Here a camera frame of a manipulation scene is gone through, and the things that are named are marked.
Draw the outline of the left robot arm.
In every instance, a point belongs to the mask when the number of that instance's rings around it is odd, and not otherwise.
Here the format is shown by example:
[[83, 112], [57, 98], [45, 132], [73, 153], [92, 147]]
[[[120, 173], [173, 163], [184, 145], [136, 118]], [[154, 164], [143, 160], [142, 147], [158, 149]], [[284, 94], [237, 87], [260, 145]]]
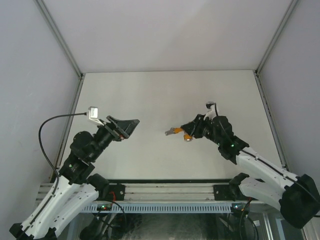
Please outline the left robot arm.
[[92, 174], [93, 163], [111, 142], [128, 139], [140, 121], [112, 116], [106, 121], [89, 119], [97, 122], [97, 132], [80, 131], [73, 137], [70, 154], [56, 172], [54, 185], [26, 220], [10, 227], [17, 240], [56, 240], [88, 204], [109, 196], [109, 181]]

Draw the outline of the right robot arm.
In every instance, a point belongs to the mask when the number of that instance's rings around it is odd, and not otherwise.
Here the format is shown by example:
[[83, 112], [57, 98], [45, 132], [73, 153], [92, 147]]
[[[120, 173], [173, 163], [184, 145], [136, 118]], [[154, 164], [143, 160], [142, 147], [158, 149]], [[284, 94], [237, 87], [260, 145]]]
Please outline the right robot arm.
[[198, 114], [181, 128], [195, 139], [206, 138], [217, 144], [224, 159], [243, 169], [229, 187], [234, 199], [246, 196], [262, 201], [280, 211], [297, 229], [302, 229], [319, 213], [320, 194], [315, 181], [307, 174], [298, 176], [260, 156], [234, 134], [226, 116], [209, 119]]

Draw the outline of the orange water faucet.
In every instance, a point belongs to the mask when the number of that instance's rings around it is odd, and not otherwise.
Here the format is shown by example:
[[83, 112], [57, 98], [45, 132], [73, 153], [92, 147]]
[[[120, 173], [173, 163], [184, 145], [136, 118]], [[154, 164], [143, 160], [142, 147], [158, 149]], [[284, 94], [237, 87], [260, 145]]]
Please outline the orange water faucet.
[[175, 128], [173, 129], [173, 133], [174, 133], [174, 134], [183, 133], [183, 140], [184, 140], [185, 142], [190, 142], [190, 141], [193, 140], [193, 137], [190, 136], [186, 131], [184, 131], [184, 130], [183, 130], [182, 128], [180, 128], [180, 127], [175, 127]]

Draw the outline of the grey metal tee fitting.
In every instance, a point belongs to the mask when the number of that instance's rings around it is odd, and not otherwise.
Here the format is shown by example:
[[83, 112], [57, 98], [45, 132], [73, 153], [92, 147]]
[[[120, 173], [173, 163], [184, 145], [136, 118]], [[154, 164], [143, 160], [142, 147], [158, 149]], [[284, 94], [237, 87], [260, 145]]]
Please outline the grey metal tee fitting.
[[175, 128], [174, 128], [174, 127], [171, 127], [169, 130], [165, 131], [164, 134], [165, 134], [166, 136], [175, 134]]

